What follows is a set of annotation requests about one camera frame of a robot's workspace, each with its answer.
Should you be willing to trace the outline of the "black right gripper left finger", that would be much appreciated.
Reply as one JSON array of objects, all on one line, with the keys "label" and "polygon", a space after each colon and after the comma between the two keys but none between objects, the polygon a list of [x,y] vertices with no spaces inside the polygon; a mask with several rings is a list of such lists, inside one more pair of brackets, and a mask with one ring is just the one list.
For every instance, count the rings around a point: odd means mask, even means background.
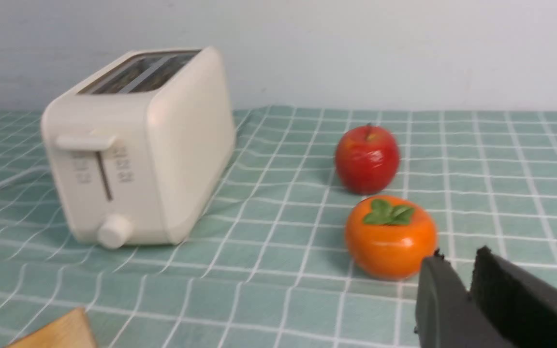
[{"label": "black right gripper left finger", "polygon": [[415,332],[422,348],[513,348],[489,322],[442,255],[421,262]]}]

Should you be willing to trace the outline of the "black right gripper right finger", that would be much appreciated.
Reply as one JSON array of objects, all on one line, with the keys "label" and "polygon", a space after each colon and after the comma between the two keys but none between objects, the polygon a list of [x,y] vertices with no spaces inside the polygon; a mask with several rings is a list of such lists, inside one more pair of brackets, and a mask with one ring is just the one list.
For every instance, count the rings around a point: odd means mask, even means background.
[{"label": "black right gripper right finger", "polygon": [[557,348],[557,288],[522,267],[477,250],[470,294],[504,339],[518,348]]}]

